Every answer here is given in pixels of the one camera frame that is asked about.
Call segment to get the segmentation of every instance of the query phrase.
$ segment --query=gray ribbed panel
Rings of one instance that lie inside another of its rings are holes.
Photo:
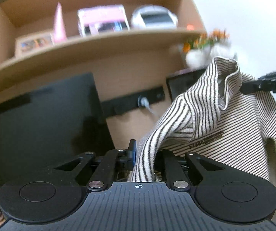
[[[55,223],[26,225],[8,221],[0,231],[276,231],[270,221],[232,225],[204,214],[188,193],[163,182],[114,182],[103,192],[88,195],[71,216]]]

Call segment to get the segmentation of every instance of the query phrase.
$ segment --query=pink cone-shaped decoration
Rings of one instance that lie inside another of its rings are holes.
[[[65,27],[63,22],[62,7],[58,2],[56,14],[54,16],[54,42],[61,42],[67,40]]]

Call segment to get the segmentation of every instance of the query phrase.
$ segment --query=monitor screen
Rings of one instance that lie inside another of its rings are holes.
[[[0,104],[0,186],[82,152],[113,148],[91,73]]]

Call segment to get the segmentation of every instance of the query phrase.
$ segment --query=pink box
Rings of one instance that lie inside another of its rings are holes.
[[[103,31],[129,29],[123,5],[98,6],[78,10],[78,29],[81,36]]]

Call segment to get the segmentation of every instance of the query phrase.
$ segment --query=striped shirt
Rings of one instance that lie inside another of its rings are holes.
[[[154,158],[160,148],[212,158],[270,180],[276,186],[276,102],[269,92],[243,95],[235,60],[215,57],[199,80],[179,95],[153,130],[138,144],[129,181],[155,181]]]

